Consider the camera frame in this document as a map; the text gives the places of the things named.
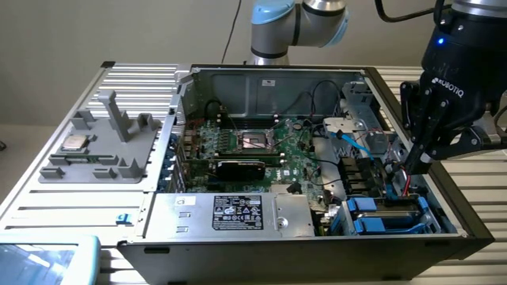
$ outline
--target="black plastic frame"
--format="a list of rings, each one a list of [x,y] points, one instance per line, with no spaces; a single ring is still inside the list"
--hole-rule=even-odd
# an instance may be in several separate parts
[[[195,68],[364,70],[397,124],[401,104],[373,67],[194,65]],[[246,240],[210,242],[151,241],[118,243],[118,249],[150,284],[410,280],[448,259],[468,258],[496,241],[441,163],[430,176],[468,236],[401,239]],[[163,254],[147,254],[161,247]]]

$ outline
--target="gray wall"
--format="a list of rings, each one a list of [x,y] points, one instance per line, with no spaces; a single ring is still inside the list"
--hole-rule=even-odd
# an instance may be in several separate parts
[[[434,0],[385,0],[392,15]],[[106,60],[218,63],[235,0],[2,0],[0,122],[58,125]],[[386,24],[374,0],[349,0],[342,43],[292,47],[294,64],[418,65],[432,17]],[[250,53],[253,0],[243,1],[226,62]]]

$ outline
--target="motherboard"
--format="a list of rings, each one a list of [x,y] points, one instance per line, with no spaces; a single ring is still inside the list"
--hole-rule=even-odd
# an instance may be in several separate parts
[[[322,210],[324,187],[308,119],[253,121],[238,129],[231,120],[190,122],[185,136],[187,192],[277,192],[305,194]],[[255,178],[257,171],[263,174]]]

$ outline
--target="green circuit board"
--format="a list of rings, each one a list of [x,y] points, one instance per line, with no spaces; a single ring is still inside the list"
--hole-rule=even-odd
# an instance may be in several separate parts
[[[310,182],[310,174],[320,167],[320,163],[306,157],[314,157],[314,153],[304,151],[298,143],[304,142],[310,145],[310,131],[302,128],[294,129],[294,124],[304,125],[304,121],[297,118],[285,121],[271,132],[259,129],[221,129],[213,122],[206,121],[193,134],[197,139],[193,140],[193,146],[187,152],[187,192],[210,193],[210,192],[283,192],[283,190],[296,182],[302,185],[302,192],[308,195],[313,208],[324,209],[320,204],[320,196],[324,195],[324,187],[316,186]],[[274,147],[262,148],[239,148],[242,143],[238,140],[238,132],[249,134],[270,133]],[[249,182],[221,182],[214,174],[213,165],[217,153],[226,153],[234,156],[233,160],[261,160],[269,166],[263,180]],[[314,176],[313,181],[322,183],[321,177]]]

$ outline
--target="sticker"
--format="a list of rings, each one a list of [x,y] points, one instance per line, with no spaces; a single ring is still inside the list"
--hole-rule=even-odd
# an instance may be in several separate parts
[[[194,206],[197,204],[197,196],[177,197],[175,206]]]
[[[263,86],[275,86],[277,80],[263,80]]]
[[[215,196],[213,226],[215,230],[263,230],[261,196]]]

